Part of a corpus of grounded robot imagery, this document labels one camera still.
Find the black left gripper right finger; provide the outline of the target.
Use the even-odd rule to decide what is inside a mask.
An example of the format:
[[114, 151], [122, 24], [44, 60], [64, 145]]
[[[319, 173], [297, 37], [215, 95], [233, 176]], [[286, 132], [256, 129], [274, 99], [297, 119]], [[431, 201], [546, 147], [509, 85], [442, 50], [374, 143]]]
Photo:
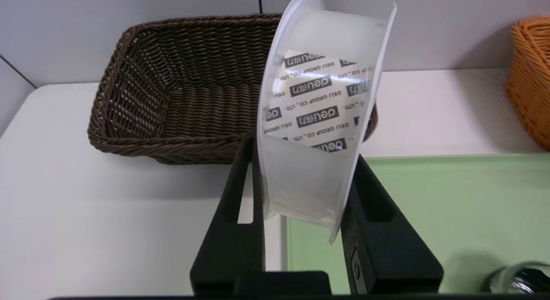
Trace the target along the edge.
[[353, 295], [439, 291], [441, 263], [361, 156], [342, 215], [342, 247]]

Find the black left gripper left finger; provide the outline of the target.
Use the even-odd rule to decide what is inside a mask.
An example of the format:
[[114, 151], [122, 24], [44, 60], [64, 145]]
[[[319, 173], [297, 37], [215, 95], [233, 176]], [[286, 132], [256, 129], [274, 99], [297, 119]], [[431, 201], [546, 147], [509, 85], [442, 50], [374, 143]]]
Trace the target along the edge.
[[[253, 175], [253, 221], [238, 224], [248, 168]], [[220, 202], [190, 271], [194, 294], [232, 294], [238, 277], [265, 271], [263, 183], [256, 133], [245, 134]]]

